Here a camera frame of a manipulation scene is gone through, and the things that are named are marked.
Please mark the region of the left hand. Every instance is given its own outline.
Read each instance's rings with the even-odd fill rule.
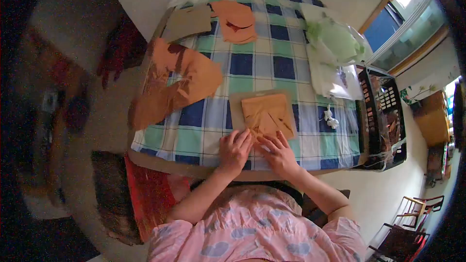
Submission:
[[[253,146],[253,137],[249,129],[242,133],[235,130],[230,135],[220,138],[220,165],[217,170],[236,178],[243,170]]]

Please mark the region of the person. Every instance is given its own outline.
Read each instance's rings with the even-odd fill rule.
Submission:
[[[321,229],[290,195],[264,185],[228,187],[254,146],[281,178],[328,215]],[[362,261],[366,246],[348,199],[300,167],[284,135],[247,129],[220,139],[220,165],[152,232],[148,261]]]

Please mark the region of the hand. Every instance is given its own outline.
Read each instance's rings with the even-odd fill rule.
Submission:
[[[287,139],[281,131],[277,132],[277,138],[264,135],[257,137],[259,144],[255,144],[254,148],[258,150],[267,160],[272,170],[280,177],[289,182],[292,182],[299,174],[301,167],[294,158],[293,150],[291,150]],[[270,150],[268,152],[261,145],[264,145]]]
[[[230,135],[220,138],[220,166],[219,172],[225,172],[232,180],[243,170],[253,146],[253,137],[249,129],[242,133],[232,131]]]

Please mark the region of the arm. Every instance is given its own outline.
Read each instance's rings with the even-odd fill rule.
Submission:
[[[241,173],[252,147],[249,130],[233,131],[220,139],[220,166],[194,191],[172,208],[166,222],[199,222],[217,196]]]
[[[353,219],[346,196],[300,167],[281,131],[277,132],[277,137],[258,137],[257,140],[268,149],[267,151],[260,145],[255,146],[264,155],[272,170],[308,195],[328,215],[329,221],[341,216]]]

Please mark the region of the right hand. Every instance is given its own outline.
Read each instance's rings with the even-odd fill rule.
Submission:
[[[264,135],[264,137],[257,137],[257,140],[259,144],[254,144],[254,148],[264,156],[278,176],[292,182],[293,179],[301,174],[302,168],[296,162],[293,150],[281,131],[277,132],[277,137]]]

